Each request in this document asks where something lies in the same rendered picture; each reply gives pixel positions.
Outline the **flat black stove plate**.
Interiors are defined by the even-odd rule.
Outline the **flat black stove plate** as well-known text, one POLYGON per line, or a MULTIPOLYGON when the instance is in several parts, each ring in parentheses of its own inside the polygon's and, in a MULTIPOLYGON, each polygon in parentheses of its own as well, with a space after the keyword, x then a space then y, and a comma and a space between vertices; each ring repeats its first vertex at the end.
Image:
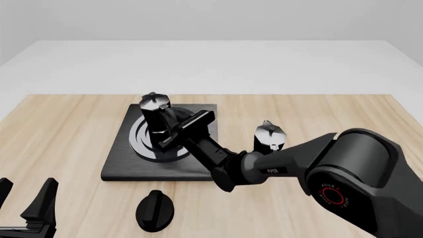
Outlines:
POLYGON ((102 168, 103 181, 211 181, 210 172, 181 146, 153 147, 138 104, 128 107, 102 168))

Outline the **round black stove knob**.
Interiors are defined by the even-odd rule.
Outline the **round black stove knob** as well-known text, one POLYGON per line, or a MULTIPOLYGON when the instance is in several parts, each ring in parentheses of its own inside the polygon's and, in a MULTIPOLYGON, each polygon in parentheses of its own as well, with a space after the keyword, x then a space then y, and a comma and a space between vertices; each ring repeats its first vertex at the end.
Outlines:
POLYGON ((160 190, 152 190, 141 200, 135 211, 135 219, 139 227, 150 233, 165 229, 173 217, 173 201, 160 190))

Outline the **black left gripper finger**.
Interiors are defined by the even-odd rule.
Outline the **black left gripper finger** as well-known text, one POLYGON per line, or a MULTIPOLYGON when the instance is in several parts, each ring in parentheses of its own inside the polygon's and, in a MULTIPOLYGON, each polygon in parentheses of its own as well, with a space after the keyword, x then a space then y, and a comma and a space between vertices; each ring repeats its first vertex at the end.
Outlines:
POLYGON ((0 178, 0 206, 2 206, 13 187, 8 178, 0 178))
POLYGON ((48 178, 32 203, 20 215, 29 224, 56 224, 56 196, 58 181, 48 178))

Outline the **silver black moka pot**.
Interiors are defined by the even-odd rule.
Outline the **silver black moka pot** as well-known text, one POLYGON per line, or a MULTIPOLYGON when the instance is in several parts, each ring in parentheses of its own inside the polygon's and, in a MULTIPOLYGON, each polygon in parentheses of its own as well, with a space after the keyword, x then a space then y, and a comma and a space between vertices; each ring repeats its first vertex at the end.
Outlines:
POLYGON ((163 133, 178 124, 167 95, 154 92, 143 95, 139 106, 152 133, 163 133))
POLYGON ((254 150, 267 155, 282 150, 286 142, 286 133, 281 127, 264 120, 254 133, 254 150))

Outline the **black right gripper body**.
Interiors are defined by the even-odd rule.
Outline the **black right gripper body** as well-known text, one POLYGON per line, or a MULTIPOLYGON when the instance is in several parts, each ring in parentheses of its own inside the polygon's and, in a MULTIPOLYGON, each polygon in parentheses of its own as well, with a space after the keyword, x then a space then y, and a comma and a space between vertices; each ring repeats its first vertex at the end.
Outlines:
POLYGON ((162 149, 182 145, 186 140, 195 138, 196 134, 208 136, 208 125, 215 120, 215 113, 212 110, 200 110, 183 122, 178 122, 173 110, 162 110, 159 116, 169 132, 169 137, 159 142, 162 149))

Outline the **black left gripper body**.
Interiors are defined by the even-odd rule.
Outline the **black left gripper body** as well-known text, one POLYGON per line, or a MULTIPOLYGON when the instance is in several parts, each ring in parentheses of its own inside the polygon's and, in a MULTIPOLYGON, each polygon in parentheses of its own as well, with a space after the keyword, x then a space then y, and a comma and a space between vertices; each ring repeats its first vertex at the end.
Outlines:
POLYGON ((0 238, 54 238, 56 222, 27 221, 25 226, 0 226, 0 238))

